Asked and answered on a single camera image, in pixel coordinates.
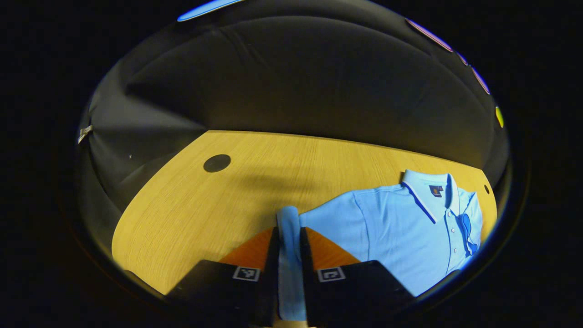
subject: polo shirt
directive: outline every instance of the polo shirt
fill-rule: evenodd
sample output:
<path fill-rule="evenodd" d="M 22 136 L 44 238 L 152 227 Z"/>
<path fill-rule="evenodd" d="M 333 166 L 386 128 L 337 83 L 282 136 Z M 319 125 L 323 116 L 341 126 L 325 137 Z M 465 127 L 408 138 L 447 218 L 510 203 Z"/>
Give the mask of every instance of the polo shirt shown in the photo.
<path fill-rule="evenodd" d="M 413 296 L 463 268 L 480 247 L 482 231 L 476 193 L 458 188 L 451 174 L 411 170 L 399 185 L 350 191 L 301 215 L 293 206 L 284 207 L 277 218 L 283 320 L 306 320 L 301 227 L 360 261 L 378 260 Z"/>

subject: shirt collar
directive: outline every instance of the shirt collar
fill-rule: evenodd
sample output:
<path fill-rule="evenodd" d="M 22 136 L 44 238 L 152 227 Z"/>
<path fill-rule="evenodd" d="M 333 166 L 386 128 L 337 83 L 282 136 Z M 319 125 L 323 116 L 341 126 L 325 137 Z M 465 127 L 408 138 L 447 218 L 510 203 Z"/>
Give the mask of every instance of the shirt collar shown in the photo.
<path fill-rule="evenodd" d="M 437 223 L 442 220 L 448 210 L 450 210 L 456 217 L 459 215 L 460 210 L 458 185 L 455 183 L 454 177 L 452 177 L 451 174 L 446 173 L 443 175 L 427 175 L 411 170 L 405 170 L 402 183 L 411 190 L 421 207 L 423 207 L 425 212 L 429 214 L 433 223 Z M 445 193 L 451 193 L 448 206 L 441 208 L 430 207 L 428 206 L 427 202 L 423 201 L 424 197 L 420 196 L 427 193 L 425 189 L 429 183 L 435 183 L 436 185 L 442 185 L 444 183 L 447 184 L 444 191 Z"/>

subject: colored light strip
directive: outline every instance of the colored light strip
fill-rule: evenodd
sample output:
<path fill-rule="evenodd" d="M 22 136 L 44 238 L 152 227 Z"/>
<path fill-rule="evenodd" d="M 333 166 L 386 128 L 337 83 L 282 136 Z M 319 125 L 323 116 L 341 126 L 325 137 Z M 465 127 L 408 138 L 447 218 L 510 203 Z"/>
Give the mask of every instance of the colored light strip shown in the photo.
<path fill-rule="evenodd" d="M 185 20 L 193 19 L 198 16 L 202 16 L 206 13 L 215 11 L 217 9 L 221 9 L 223 7 L 235 4 L 237 2 L 241 2 L 244 0 L 214 0 L 202 6 L 199 6 L 187 13 L 182 14 L 179 18 L 179 22 L 183 22 Z"/>
<path fill-rule="evenodd" d="M 504 118 L 502 118 L 502 111 L 500 111 L 500 107 L 496 106 L 496 118 L 498 119 L 498 123 L 500 123 L 500 127 L 504 127 Z"/>
<path fill-rule="evenodd" d="M 415 29 L 417 29 L 419 32 L 423 33 L 426 37 L 432 39 L 433 41 L 435 41 L 437 44 L 439 44 L 441 47 L 443 47 L 444 49 L 446 49 L 447 51 L 453 53 L 453 49 L 449 46 L 449 44 L 445 43 L 442 39 L 438 38 L 437 36 L 435 36 L 435 34 L 429 32 L 428 30 L 424 29 L 423 27 L 421 27 L 419 24 L 415 23 L 414 21 L 410 20 L 410 19 L 405 19 L 411 26 L 413 26 Z"/>
<path fill-rule="evenodd" d="M 458 54 L 458 57 L 462 61 L 462 63 L 468 66 L 468 61 L 466 60 L 466 58 L 462 57 L 462 55 L 460 55 L 458 52 L 456 52 L 456 54 Z"/>
<path fill-rule="evenodd" d="M 476 77 L 477 81 L 480 82 L 480 85 L 482 86 L 482 88 L 484 89 L 484 91 L 486 91 L 486 93 L 489 95 L 490 94 L 490 89 L 488 89 L 488 86 L 486 85 L 486 83 L 484 82 L 484 80 L 482 79 L 482 77 L 480 76 L 480 74 L 478 74 L 476 72 L 476 69 L 474 69 L 474 67 L 472 67 L 472 72 L 474 72 L 474 76 Z"/>

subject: table surface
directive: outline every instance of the table surface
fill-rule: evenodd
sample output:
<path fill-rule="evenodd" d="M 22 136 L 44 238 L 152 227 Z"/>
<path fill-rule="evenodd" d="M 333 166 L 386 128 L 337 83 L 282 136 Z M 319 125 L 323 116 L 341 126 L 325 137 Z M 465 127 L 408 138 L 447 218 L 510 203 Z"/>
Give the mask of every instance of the table surface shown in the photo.
<path fill-rule="evenodd" d="M 203 164 L 227 154 L 231 164 Z M 208 131 L 162 167 L 124 211 L 114 233 L 116 262 L 162 294 L 202 259 L 217 261 L 276 225 L 293 205 L 307 212 L 345 192 L 399 184 L 406 169 L 450 173 L 477 191 L 482 241 L 497 218 L 496 201 L 477 168 L 419 153 L 337 139 L 246 131 Z"/>

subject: blue light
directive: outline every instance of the blue light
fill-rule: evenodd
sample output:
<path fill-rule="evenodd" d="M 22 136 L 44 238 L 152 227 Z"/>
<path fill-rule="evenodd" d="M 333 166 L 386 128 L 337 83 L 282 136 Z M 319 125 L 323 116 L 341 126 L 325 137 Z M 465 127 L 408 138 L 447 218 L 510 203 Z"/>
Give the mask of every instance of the blue light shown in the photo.
<path fill-rule="evenodd" d="M 449 46 L 449 44 L 445 43 L 444 40 L 438 38 L 435 34 L 429 32 L 428 30 L 426 30 L 425 28 L 423 28 L 421 25 L 415 23 L 414 21 L 410 20 L 410 19 L 405 19 L 411 26 L 413 26 L 416 30 L 418 30 L 419 32 L 423 33 L 426 37 L 432 39 L 435 43 L 439 44 L 443 49 L 446 49 L 449 52 L 454 52 L 453 49 Z"/>
<path fill-rule="evenodd" d="M 468 66 L 468 61 L 466 60 L 466 58 L 462 57 L 462 55 L 460 55 L 459 53 L 456 53 L 456 54 L 458 54 L 458 57 L 462 61 L 462 63 L 464 65 Z"/>
<path fill-rule="evenodd" d="M 241 2 L 243 0 L 214 0 L 207 4 L 204 4 L 200 7 L 197 7 L 187 13 L 182 14 L 179 18 L 179 22 L 183 22 L 185 20 L 193 19 L 195 17 L 204 15 L 206 13 L 215 11 L 217 9 L 221 9 L 222 7 L 226 7 L 232 5 L 236 2 Z"/>
<path fill-rule="evenodd" d="M 480 85 L 482 86 L 484 91 L 486 91 L 486 93 L 489 95 L 490 89 L 488 89 L 488 86 L 484 82 L 484 79 L 482 79 L 482 77 L 480 76 L 480 74 L 477 73 L 477 71 L 474 69 L 474 67 L 472 67 L 472 72 L 474 73 L 474 76 L 476 77 L 477 81 L 480 82 Z"/>

